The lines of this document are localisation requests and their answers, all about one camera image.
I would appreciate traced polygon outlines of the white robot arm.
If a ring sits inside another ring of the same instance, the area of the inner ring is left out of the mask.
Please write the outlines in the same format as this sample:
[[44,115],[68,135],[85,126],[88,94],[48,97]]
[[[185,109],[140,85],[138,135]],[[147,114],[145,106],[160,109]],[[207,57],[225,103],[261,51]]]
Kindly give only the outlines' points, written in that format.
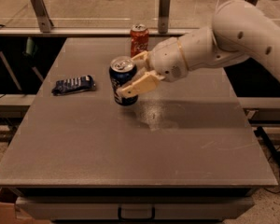
[[231,66],[247,58],[280,82],[280,27],[246,1],[230,0],[216,9],[210,26],[171,37],[132,57],[138,72],[117,94],[134,97],[190,71]]

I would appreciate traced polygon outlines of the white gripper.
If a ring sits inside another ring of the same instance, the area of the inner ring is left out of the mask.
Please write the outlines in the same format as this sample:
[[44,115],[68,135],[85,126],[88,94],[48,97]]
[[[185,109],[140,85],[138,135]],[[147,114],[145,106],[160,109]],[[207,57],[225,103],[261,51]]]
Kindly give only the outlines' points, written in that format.
[[151,52],[143,51],[132,57],[137,69],[146,71],[142,76],[134,77],[123,86],[117,88],[119,97],[131,98],[139,94],[155,90],[162,80],[174,82],[188,75],[188,67],[182,54],[180,43],[176,37],[160,42]]

